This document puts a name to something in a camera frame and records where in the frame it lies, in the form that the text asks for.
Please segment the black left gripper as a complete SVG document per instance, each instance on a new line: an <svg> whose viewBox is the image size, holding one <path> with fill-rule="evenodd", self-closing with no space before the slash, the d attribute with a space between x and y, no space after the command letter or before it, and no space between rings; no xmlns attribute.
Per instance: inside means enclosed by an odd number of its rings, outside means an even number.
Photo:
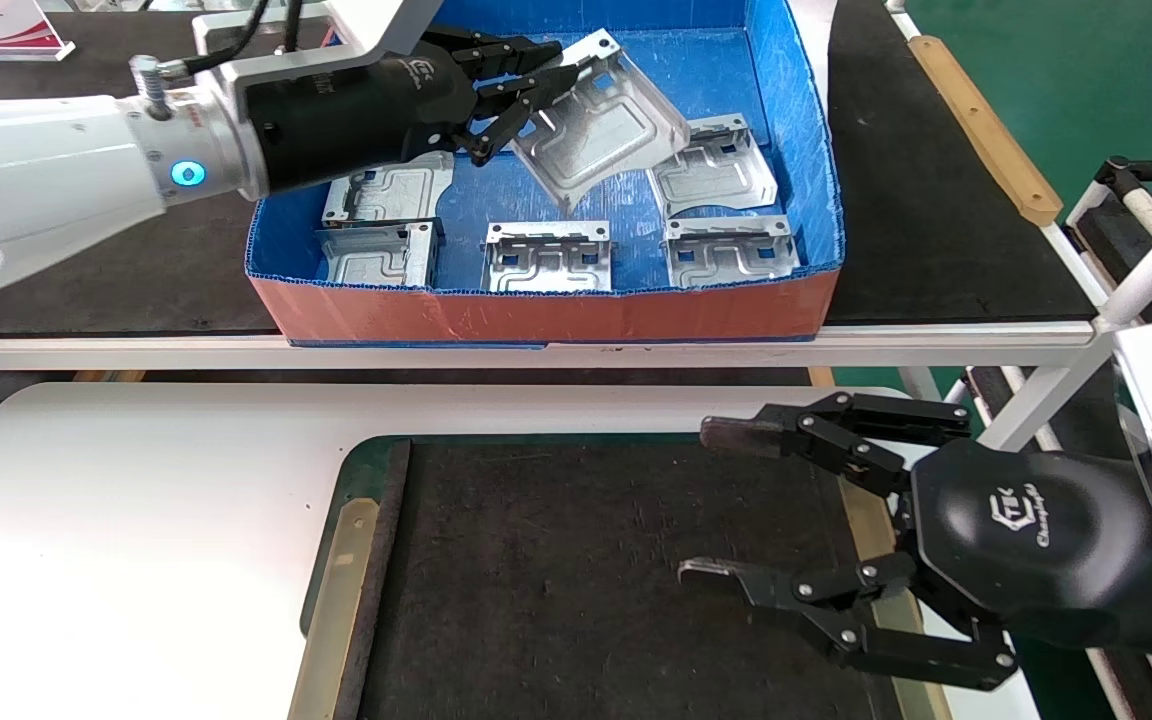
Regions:
<svg viewBox="0 0 1152 720"><path fill-rule="evenodd" d="M453 151L471 120L468 160L485 167L536 114L570 94L591 61L550 67L559 41L431 26L438 50L389 53L376 63L251 83L242 96L257 167L247 196L271 196L355 170ZM477 81L517 78L477 88Z"/></svg>

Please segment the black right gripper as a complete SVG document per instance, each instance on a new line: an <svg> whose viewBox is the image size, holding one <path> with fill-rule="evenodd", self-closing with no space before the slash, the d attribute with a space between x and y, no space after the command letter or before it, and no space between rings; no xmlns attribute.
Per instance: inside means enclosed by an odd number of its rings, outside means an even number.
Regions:
<svg viewBox="0 0 1152 720"><path fill-rule="evenodd" d="M1010 454L970 434L964 407L849 392L763 406L749 419L708 416L708 450L799 457L881 498L909 492L911 480L924 564L893 552L790 574L694 558L679 564L679 582L735 592L759 623L795 630L841 667L890 679L995 691L1020 669L1001 623L1066 647L1152 655L1152 506L1132 462ZM884 441L946 446L909 473ZM870 606L904 593L947 611L963 638L876 626Z"/></svg>

